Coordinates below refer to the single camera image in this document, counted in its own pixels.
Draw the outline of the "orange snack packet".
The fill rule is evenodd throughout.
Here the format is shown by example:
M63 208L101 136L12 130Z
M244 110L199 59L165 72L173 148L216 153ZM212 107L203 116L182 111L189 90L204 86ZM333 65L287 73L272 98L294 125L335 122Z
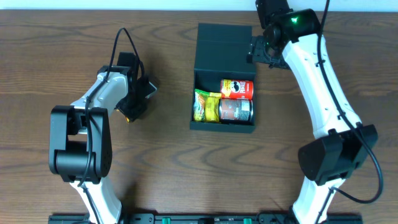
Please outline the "orange snack packet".
M120 112L124 116L127 124L130 123L130 119L119 108L115 108L115 109L116 109L116 111Z

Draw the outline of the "dark green box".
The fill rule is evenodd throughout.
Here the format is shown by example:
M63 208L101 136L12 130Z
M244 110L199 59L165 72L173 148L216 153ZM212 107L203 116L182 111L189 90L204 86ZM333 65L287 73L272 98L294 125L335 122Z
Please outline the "dark green box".
M256 79L256 66L246 60L252 39L251 26L198 25L193 88L219 92L222 79Z

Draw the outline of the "red Pringles can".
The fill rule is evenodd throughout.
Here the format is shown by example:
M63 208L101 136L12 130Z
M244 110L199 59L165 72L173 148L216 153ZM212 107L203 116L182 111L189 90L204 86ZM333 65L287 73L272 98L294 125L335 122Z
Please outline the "red Pringles can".
M252 100L254 94L254 82L250 80L222 79L220 92L222 98Z

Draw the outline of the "green yellow snack packet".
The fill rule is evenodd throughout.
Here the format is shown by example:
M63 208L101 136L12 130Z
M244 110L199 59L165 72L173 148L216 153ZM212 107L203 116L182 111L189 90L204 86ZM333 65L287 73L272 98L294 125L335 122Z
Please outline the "green yellow snack packet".
M193 120L196 122L205 121L205 106L209 93L203 90L195 89L195 99L193 103Z

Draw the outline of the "silver-sided Pringles can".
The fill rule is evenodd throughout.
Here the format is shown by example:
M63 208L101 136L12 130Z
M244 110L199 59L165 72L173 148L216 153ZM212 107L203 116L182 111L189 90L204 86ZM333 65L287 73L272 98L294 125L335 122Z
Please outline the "silver-sided Pringles can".
M225 123L250 123L254 117L252 100L221 99L220 121Z

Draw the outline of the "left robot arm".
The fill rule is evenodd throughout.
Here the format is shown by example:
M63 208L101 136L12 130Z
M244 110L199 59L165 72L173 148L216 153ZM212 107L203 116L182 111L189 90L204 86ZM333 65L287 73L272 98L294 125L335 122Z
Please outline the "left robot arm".
M113 159L109 117L120 111L129 123L140 118L157 91L132 52L98 70L93 86L69 106L50 114L49 169L69 183L88 209L84 215L51 215L49 223L136 223L108 177Z

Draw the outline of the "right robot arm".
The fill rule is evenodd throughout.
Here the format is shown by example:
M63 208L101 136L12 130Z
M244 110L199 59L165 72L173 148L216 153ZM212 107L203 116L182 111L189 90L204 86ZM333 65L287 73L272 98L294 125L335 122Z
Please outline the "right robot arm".
M253 37L249 62L292 71L310 114L314 141L301 147L304 180L286 223L353 223L349 216L328 217L341 186L367 158L375 159L378 135L350 106L328 58L326 19L311 9L295 11L286 0L257 0L263 29Z

